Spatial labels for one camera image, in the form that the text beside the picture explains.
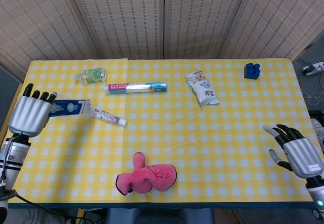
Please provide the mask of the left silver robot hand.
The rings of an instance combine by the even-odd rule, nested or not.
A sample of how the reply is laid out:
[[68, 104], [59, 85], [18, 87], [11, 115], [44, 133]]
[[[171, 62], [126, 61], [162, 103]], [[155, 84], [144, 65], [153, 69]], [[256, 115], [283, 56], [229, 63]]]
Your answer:
[[57, 92], [32, 90], [33, 83], [29, 83], [18, 100], [9, 121], [9, 130], [14, 134], [28, 137], [38, 136], [45, 127], [52, 103], [57, 97]]

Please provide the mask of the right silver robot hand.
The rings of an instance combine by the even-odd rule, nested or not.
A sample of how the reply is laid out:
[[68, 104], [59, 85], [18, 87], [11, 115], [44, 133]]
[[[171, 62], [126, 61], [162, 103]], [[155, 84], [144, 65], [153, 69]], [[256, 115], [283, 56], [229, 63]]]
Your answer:
[[297, 129], [283, 124], [277, 124], [276, 127], [263, 125], [262, 128], [275, 139], [285, 153], [286, 161], [282, 160], [274, 150], [269, 150], [270, 156], [277, 165], [303, 179], [317, 177], [323, 173], [323, 161], [314, 145]]

